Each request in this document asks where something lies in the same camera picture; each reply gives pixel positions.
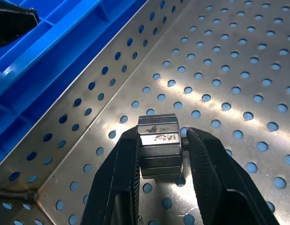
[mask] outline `perforated stainless steel tray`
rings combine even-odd
[[[146,113],[218,137],[290,225],[290,0],[146,2],[1,163],[0,189],[38,196],[1,197],[0,225],[79,224],[96,171]],[[184,154],[185,184],[141,179],[144,225],[202,224]]]

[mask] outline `metal part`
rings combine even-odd
[[[45,224],[67,224],[72,215],[79,224],[96,171],[121,133],[137,125],[138,117],[146,112],[175,113],[182,136],[184,127],[197,127],[219,138],[243,168],[251,165],[257,169],[250,170],[254,172],[251,178],[270,202],[279,223],[290,225],[290,161],[284,160],[290,155],[290,0],[246,4],[245,0],[166,0],[163,9],[160,6],[161,1],[148,1],[1,163],[0,189],[38,189],[39,209],[34,207],[28,214],[22,202],[9,200],[15,206],[12,210],[0,207],[0,225],[19,217],[24,224],[33,224],[33,218],[41,217],[47,217]],[[133,42],[127,46],[129,38]],[[117,52],[121,52],[119,60],[114,57]],[[163,66],[166,61],[170,62],[167,67]],[[105,66],[108,72],[103,75]],[[96,83],[93,90],[88,89],[91,82]],[[100,93],[104,93],[102,100],[98,100]],[[161,94],[165,96],[164,100],[159,97],[162,101],[158,100]],[[77,98],[82,102],[74,106]],[[88,108],[92,112],[86,115]],[[63,115],[67,121],[61,124]],[[276,127],[268,125],[270,122],[279,129],[269,130],[269,126]],[[79,129],[72,131],[75,124]],[[111,132],[116,133],[113,139]],[[53,136],[44,142],[48,133]],[[66,143],[59,148],[62,140]],[[28,161],[32,151],[37,156]],[[183,152],[185,184],[141,179],[139,214],[144,225],[150,221],[183,225],[186,214],[202,225],[188,154]],[[46,158],[52,161],[44,165]],[[91,166],[89,172],[85,172],[86,165]],[[17,171],[20,176],[9,181],[11,173]],[[37,179],[28,183],[33,175]],[[78,184],[75,191],[70,189],[73,182]],[[143,191],[145,184],[152,185],[150,193]],[[162,207],[164,198],[172,201],[168,210]],[[62,210],[56,208],[59,200],[64,202]]]
[[[143,178],[160,175],[180,176],[182,148],[178,120],[175,114],[140,116],[140,166]]]

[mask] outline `stainless steel surface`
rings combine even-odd
[[[265,200],[275,206],[279,223],[290,225],[290,158],[285,158],[290,155],[290,0],[166,0],[163,9],[160,6],[160,1],[149,1],[0,165],[0,188],[38,189],[40,208],[33,216],[19,210],[7,217],[12,210],[0,207],[0,224],[45,214],[57,225],[68,224],[76,215],[79,224],[95,172],[121,133],[154,110],[175,113],[182,133],[184,127],[195,127],[218,137],[243,168],[255,172],[250,175]],[[139,33],[141,24],[144,30]],[[133,42],[127,46],[129,38]],[[145,39],[148,44],[143,47]],[[115,60],[118,51],[121,57]],[[105,66],[108,72],[103,75]],[[116,79],[113,86],[111,79]],[[88,90],[93,81],[96,87]],[[97,100],[100,93],[103,100]],[[77,98],[82,102],[74,107]],[[87,108],[92,109],[88,116]],[[68,119],[60,124],[65,114]],[[71,130],[74,124],[79,124],[76,131]],[[44,142],[48,133],[53,136]],[[66,144],[58,148],[62,140]],[[32,151],[37,156],[27,161]],[[146,183],[153,187],[148,194],[140,192],[139,212],[145,225],[152,220],[183,225],[185,214],[202,224],[186,154],[185,185],[141,179],[141,187]],[[44,165],[48,157],[53,159]],[[88,164],[91,170],[84,172]],[[9,181],[17,171],[20,176]],[[38,177],[28,183],[32,175]],[[168,210],[162,206],[164,198],[172,201]],[[59,200],[64,205],[57,210]]]

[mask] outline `perforated metal sheet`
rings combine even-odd
[[[279,223],[290,225],[290,0],[162,5],[147,2],[46,113],[0,166],[0,188],[39,188],[37,205],[53,224],[78,224],[94,174],[121,133],[140,115],[175,113],[182,134],[183,127],[196,127],[218,137],[250,173]],[[96,85],[89,90],[91,82]],[[75,107],[77,98],[82,102]],[[53,136],[44,142],[47,133]],[[61,140],[66,144],[58,148]],[[27,161],[32,151],[37,156]],[[202,224],[187,154],[183,187],[141,180],[141,187],[153,187],[140,192],[144,225],[190,225],[193,218]],[[44,165],[47,157],[52,161]],[[21,175],[10,182],[16,171]],[[38,178],[28,183],[32,175]],[[63,207],[57,210],[59,200]]]

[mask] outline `blue plastic bin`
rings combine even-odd
[[[0,161],[145,0],[11,0],[39,25],[0,48]]]

